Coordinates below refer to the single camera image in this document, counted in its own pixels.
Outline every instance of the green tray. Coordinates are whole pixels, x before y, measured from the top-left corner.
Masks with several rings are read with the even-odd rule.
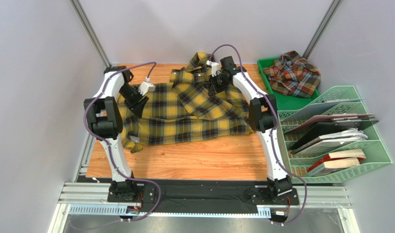
[[[326,100],[336,100],[342,99],[348,93],[356,93],[355,88],[353,86],[335,86],[323,93],[321,97],[325,98]],[[325,176],[304,177],[304,175],[306,174],[306,169],[312,166],[327,153],[301,154],[297,157],[292,157],[292,155],[288,151],[288,148],[293,145],[297,140],[299,140],[303,136],[303,134],[301,133],[299,135],[286,135],[284,134],[284,132],[295,128],[296,126],[302,124],[305,120],[307,120],[285,120],[295,112],[297,111],[278,111],[279,121],[281,122],[277,129],[278,144],[282,155],[282,161],[284,162],[285,167],[292,171],[294,174],[301,176],[307,183],[343,183],[345,181],[351,180],[358,176],[362,176],[368,172],[377,170],[392,163],[392,160],[382,140],[380,139],[376,128],[374,126],[371,126],[364,130],[364,133],[368,136],[367,140],[353,142],[336,150],[327,152],[329,153],[342,150],[362,149],[367,159],[365,159],[360,165],[337,171]],[[367,110],[365,109],[362,101],[346,102],[340,103],[322,114],[328,115],[341,113],[365,114],[367,113]],[[292,178],[292,182],[301,183],[301,181],[297,178]]]
[[[276,97],[276,103],[278,110],[298,110],[305,107],[311,101],[316,99],[319,96],[319,92],[315,90],[314,94],[309,98],[297,98],[293,96],[284,96],[272,90],[271,86],[269,85],[268,78],[263,73],[264,68],[268,68],[274,64],[274,60],[278,59],[279,57],[275,58],[268,58],[268,59],[260,59],[258,60],[258,70],[259,74],[262,77],[263,83],[265,87],[268,89],[268,94],[274,94]]]

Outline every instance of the yellow plaid shirt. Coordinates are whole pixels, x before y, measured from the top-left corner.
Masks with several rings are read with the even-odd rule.
[[[196,53],[180,70],[173,70],[170,83],[155,84],[146,95],[142,118],[136,117],[119,96],[117,104],[124,122],[122,144],[131,153],[143,145],[203,141],[223,135],[253,133],[247,116],[249,106],[233,85],[215,96],[208,95],[210,54]]]

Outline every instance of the plaid shirt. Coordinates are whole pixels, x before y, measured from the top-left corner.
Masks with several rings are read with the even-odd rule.
[[[321,81],[318,69],[295,51],[284,53],[263,72],[272,90],[285,96],[308,98]]]
[[[248,103],[233,85],[227,90],[208,95],[210,54],[197,53],[189,64],[173,70],[170,83],[156,84],[147,93],[142,118],[136,117],[119,96],[117,104],[124,119],[122,144],[131,153],[142,145],[163,145],[194,142],[223,135],[253,133],[249,126]]]

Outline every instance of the wood surface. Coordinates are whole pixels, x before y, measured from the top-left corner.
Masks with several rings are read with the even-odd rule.
[[[127,67],[135,64],[121,64]],[[185,64],[158,64],[151,83],[167,83],[172,69]],[[252,80],[264,91],[266,88],[255,64],[243,65]],[[140,84],[150,67],[133,69],[133,84]],[[155,179],[210,179],[210,180],[265,180],[266,160],[258,136],[221,136],[201,142],[172,145],[143,146],[132,154],[125,150],[127,163],[136,178]],[[104,149],[98,141],[86,173],[87,177],[111,177],[111,168]]]

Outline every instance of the file organizer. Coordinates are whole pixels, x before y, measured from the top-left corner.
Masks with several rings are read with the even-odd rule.
[[[335,86],[320,95],[310,104],[320,103],[326,100],[359,98],[360,97],[358,96],[354,86]],[[391,158],[387,153],[387,150],[381,141],[377,130],[374,126],[371,126],[364,130],[364,133],[368,136],[368,140],[353,142],[336,150],[327,152],[330,153],[342,150],[362,149],[367,159],[362,161],[359,166],[347,168],[321,177],[304,177],[307,168],[312,166],[327,153],[299,154],[296,158],[292,157],[288,151],[288,148],[297,140],[299,140],[303,134],[284,135],[284,133],[294,129],[307,120],[297,117],[290,117],[292,115],[295,116],[296,112],[298,111],[278,111],[279,121],[281,122],[277,128],[278,144],[285,167],[289,168],[293,173],[301,175],[301,177],[307,183],[343,183],[392,163]],[[323,115],[342,113],[365,114],[367,113],[367,110],[365,109],[362,101],[344,102],[332,107],[328,111],[324,112]],[[295,177],[292,178],[292,182],[301,183],[301,181]]]

